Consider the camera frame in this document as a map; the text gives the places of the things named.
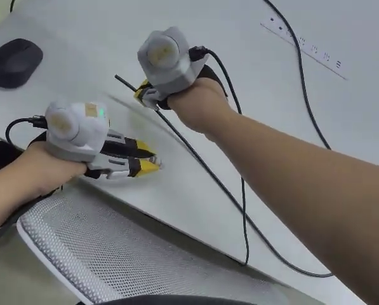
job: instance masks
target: gray floor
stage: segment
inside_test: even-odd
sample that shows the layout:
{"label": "gray floor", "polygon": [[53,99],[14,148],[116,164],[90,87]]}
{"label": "gray floor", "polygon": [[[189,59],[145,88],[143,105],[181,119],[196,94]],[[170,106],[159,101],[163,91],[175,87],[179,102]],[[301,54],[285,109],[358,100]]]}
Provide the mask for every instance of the gray floor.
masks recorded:
{"label": "gray floor", "polygon": [[[10,0],[0,0],[0,21],[7,16],[9,6]],[[287,295],[290,305],[322,304],[296,290],[278,287]],[[0,304],[74,305],[77,302],[36,259],[14,227],[0,240]]]}

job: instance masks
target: computer mouse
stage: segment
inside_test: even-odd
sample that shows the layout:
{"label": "computer mouse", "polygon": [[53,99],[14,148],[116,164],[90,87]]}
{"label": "computer mouse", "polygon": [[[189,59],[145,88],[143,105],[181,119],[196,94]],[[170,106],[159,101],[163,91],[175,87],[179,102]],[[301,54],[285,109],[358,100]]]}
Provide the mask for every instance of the computer mouse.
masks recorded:
{"label": "computer mouse", "polygon": [[43,51],[31,41],[15,39],[0,47],[0,87],[24,85],[43,60]]}

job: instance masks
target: gray mesh chair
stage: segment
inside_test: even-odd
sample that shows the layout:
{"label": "gray mesh chair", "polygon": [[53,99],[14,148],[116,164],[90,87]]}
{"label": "gray mesh chair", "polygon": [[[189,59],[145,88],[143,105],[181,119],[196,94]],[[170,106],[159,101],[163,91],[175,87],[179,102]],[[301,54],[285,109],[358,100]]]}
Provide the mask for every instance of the gray mesh chair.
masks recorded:
{"label": "gray mesh chair", "polygon": [[148,294],[288,304],[271,283],[194,254],[154,228],[163,227],[165,236],[178,234],[181,244],[206,246],[133,210],[142,224],[156,222],[143,227],[131,212],[126,216],[109,203],[126,208],[86,186],[70,187],[40,201],[17,222],[31,250],[85,304]]}

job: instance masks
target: black cable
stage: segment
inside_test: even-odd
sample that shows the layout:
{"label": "black cable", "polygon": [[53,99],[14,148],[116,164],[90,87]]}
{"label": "black cable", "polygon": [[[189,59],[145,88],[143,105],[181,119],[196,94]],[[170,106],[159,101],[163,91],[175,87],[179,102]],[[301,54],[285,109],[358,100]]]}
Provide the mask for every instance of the black cable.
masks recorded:
{"label": "black cable", "polygon": [[126,80],[124,80],[123,78],[121,78],[120,76],[118,76],[117,74],[114,76],[114,78],[116,78],[118,81],[122,82],[122,84],[124,86],[127,86],[130,90],[136,92],[137,89],[132,85],[130,84],[129,82],[127,82]]}
{"label": "black cable", "polygon": [[27,122],[27,123],[31,123],[33,127],[36,127],[36,128],[42,128],[42,129],[47,129],[48,128],[48,125],[47,125],[47,120],[45,119],[44,116],[33,116],[32,118],[21,118],[21,119],[15,119],[14,121],[12,121],[6,128],[6,141],[7,143],[9,143],[10,145],[13,145],[13,142],[11,141],[11,138],[10,138],[10,131],[11,129],[19,124],[19,123],[23,123],[23,122]]}
{"label": "black cable", "polygon": [[32,118],[21,118],[21,119],[15,119],[14,121],[12,121],[6,128],[6,140],[7,140],[7,143],[9,143],[10,145],[14,145],[13,142],[11,141],[10,139],[10,131],[11,129],[19,124],[19,123],[23,123],[23,122],[28,122],[28,123],[32,123]]}
{"label": "black cable", "polygon": [[298,38],[296,38],[295,32],[293,31],[289,22],[286,20],[284,15],[276,8],[276,6],[273,5],[272,2],[269,0],[263,0],[263,1],[279,16],[279,18],[281,18],[281,20],[285,23],[286,27],[288,28],[289,32],[291,33],[293,42],[295,43],[296,52],[298,54],[298,65],[299,65],[299,73],[300,73],[300,78],[301,78],[303,99],[305,101],[306,109],[308,110],[309,118],[310,118],[312,124],[314,125],[314,128],[316,130],[317,135],[319,136],[319,138],[321,138],[323,145],[331,151],[331,147],[330,147],[328,141],[325,139],[321,129],[317,125],[315,116],[312,112],[312,109],[310,108],[308,93],[306,92],[305,74],[303,73],[302,54],[301,54],[301,48],[299,47],[299,40],[298,40]]}
{"label": "black cable", "polygon": [[[209,53],[215,60],[216,62],[218,63],[219,67],[221,68],[224,76],[226,77],[226,80],[227,80],[227,84],[229,85],[229,88],[230,88],[230,92],[233,96],[233,99],[234,99],[234,102],[236,103],[236,106],[237,106],[237,111],[239,114],[242,114],[242,111],[241,111],[241,107],[240,107],[240,103],[237,99],[237,95],[236,95],[236,92],[234,90],[234,87],[233,87],[233,84],[232,84],[232,81],[230,80],[230,77],[229,77],[229,73],[227,72],[223,62],[220,60],[219,56],[214,52],[214,51],[211,51],[209,49],[206,49],[206,53]],[[310,113],[310,115],[312,116],[312,118],[314,119],[313,117],[313,114],[312,114],[312,111],[310,110],[310,106],[309,106],[309,100],[307,99],[307,94],[306,94],[306,88],[305,88],[305,80],[303,78],[303,69],[302,69],[302,84],[303,84],[303,91],[305,92],[304,96],[306,97],[306,104],[308,105],[308,112]],[[317,126],[317,129],[319,130],[319,136],[320,137],[323,137],[322,133],[320,132],[320,129],[319,127]],[[328,143],[326,142],[326,140],[324,139],[324,145],[328,146]],[[246,215],[246,212],[245,212],[245,190],[244,190],[244,179],[242,178],[241,179],[241,183],[242,183],[242,194],[243,194],[243,214],[244,214],[244,219],[246,218],[245,215]],[[268,248],[271,250],[271,252],[273,252],[285,265],[287,265],[288,267],[290,267],[291,269],[294,269],[295,271],[299,272],[299,273],[302,273],[304,275],[308,275],[308,276],[312,276],[312,277],[318,277],[318,278],[327,278],[327,277],[330,277],[330,276],[333,276],[332,273],[326,273],[326,274],[317,274],[317,273],[311,273],[309,271],[306,271],[306,270],[303,270],[297,266],[295,266],[294,264],[288,262],[283,256],[280,255],[280,253],[272,246],[272,244],[269,242],[268,239],[266,239],[266,237],[264,236],[264,234],[257,228],[257,226],[254,224],[254,222],[251,220],[252,223],[251,226],[253,227],[253,229],[260,235],[260,237],[262,238],[262,240],[265,242],[265,244],[268,246]]]}
{"label": "black cable", "polygon": [[[219,59],[218,61],[218,64],[221,63],[221,67],[222,68],[222,71],[223,73],[225,74],[228,74],[227,73],[227,70],[226,68],[224,67],[222,61]],[[128,88],[130,88],[132,91],[136,91],[136,88],[129,84],[125,79],[121,78],[120,76],[115,76],[115,78],[117,80],[120,80],[122,79],[122,83],[123,84],[128,84]],[[230,90],[233,89],[233,92],[232,92],[232,95],[233,95],[233,98],[236,97],[235,99],[235,103],[236,103],[236,106],[238,105],[238,107],[240,108],[240,105],[239,105],[239,101],[237,99],[237,95],[236,93],[234,92],[234,88],[232,86],[232,83],[231,83],[231,80],[230,78],[228,78],[228,81],[229,83],[229,87],[230,87]],[[231,202],[233,202],[234,206],[242,213],[243,215],[243,227],[245,227],[245,221],[244,221],[244,218],[248,221],[249,225],[254,229],[254,231],[257,233],[257,235],[259,235],[259,237],[262,239],[262,241],[264,242],[264,244],[267,246],[267,248],[283,263],[285,264],[287,267],[291,268],[292,270],[298,272],[298,273],[301,273],[303,275],[306,275],[306,276],[311,276],[313,278],[329,278],[331,276],[333,276],[332,273],[326,273],[326,274],[318,274],[318,273],[312,273],[310,271],[306,271],[306,270],[303,270],[302,268],[299,268],[298,266],[292,264],[291,262],[287,261],[275,248],[274,246],[271,244],[271,242],[267,239],[267,237],[265,237],[265,235],[261,232],[261,230],[257,227],[257,225],[254,223],[254,221],[250,218],[250,216],[245,212],[245,209],[242,208],[242,206],[237,202],[237,200],[235,199],[235,197],[233,196],[233,194],[227,189],[227,187],[223,184],[223,182],[216,176],[216,174],[210,169],[210,167],[204,162],[204,160],[202,159],[202,157],[200,157],[200,155],[195,151],[195,149],[189,144],[189,142],[185,139],[185,137],[172,125],[172,123],[159,111],[156,111],[156,113],[158,114],[158,116],[171,128],[171,130],[175,133],[175,135],[185,144],[185,146],[188,148],[188,150],[193,154],[193,156],[195,157],[195,159],[199,162],[199,164],[201,164],[201,166],[206,170],[206,172],[211,176],[211,178],[218,184],[218,186],[222,189],[222,191],[227,195],[227,197],[229,197],[229,199],[231,200]],[[245,192],[245,185],[244,185],[244,180],[242,179],[242,195],[243,195],[243,205],[244,205],[244,202],[245,202],[245,197],[246,197],[246,192]],[[246,247],[247,249],[249,249],[249,245],[248,245],[248,237],[247,237],[247,232],[246,230],[244,230],[245,232],[245,235],[244,235],[244,239],[246,240]]]}
{"label": "black cable", "polygon": [[14,2],[16,2],[16,0],[11,0],[11,3],[10,3],[10,13],[13,11]]}

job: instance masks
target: forearm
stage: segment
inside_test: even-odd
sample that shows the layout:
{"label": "forearm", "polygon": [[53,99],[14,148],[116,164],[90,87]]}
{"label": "forearm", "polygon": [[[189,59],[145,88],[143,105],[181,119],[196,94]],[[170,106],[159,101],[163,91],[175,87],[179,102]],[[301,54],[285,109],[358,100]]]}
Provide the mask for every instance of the forearm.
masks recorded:
{"label": "forearm", "polygon": [[220,120],[209,138],[259,197],[351,289],[379,304],[379,166],[234,112]]}
{"label": "forearm", "polygon": [[21,204],[38,196],[36,183],[15,162],[0,170],[0,225]]}

